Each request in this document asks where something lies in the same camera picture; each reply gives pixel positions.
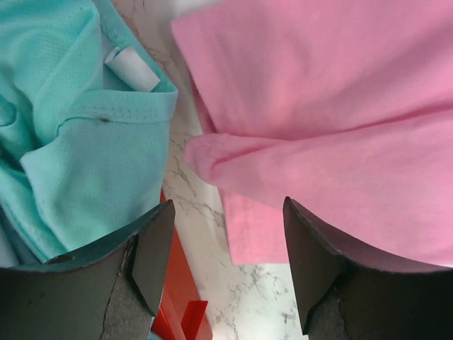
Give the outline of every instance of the white marble table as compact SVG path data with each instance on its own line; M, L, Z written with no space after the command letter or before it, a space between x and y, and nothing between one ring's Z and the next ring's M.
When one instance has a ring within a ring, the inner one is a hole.
M180 89L171 125L164 191L176 205L176 227L195 283L208 300L215 340L305 339L299 324L288 265L233 266L217 189L183 162L185 143L201 133L185 64L170 21L213 0L114 0L143 46Z

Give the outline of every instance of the pink fabric fold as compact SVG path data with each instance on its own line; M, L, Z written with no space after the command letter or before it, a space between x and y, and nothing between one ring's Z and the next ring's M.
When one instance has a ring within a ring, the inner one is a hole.
M173 22L235 264L285 262L291 196L408 259L453 265L453 2L229 0Z

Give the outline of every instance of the pink towel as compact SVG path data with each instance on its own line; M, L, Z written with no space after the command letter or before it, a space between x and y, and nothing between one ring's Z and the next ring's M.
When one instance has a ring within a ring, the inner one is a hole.
M227 0L173 32L235 264L287 261L285 196L375 247L453 265L453 1Z

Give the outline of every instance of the turquoise fabric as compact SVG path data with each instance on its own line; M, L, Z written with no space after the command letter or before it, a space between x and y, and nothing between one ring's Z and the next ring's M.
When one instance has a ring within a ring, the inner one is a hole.
M103 40L133 46L157 87L109 73ZM178 92L109 0L2 0L0 46L0 205L39 260L157 205Z

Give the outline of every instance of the red plastic object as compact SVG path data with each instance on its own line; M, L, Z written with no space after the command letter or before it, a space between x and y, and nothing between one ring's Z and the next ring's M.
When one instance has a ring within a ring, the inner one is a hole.
M206 319L207 301L200 300L177 231L173 234L162 302L152 330L163 340L212 340Z

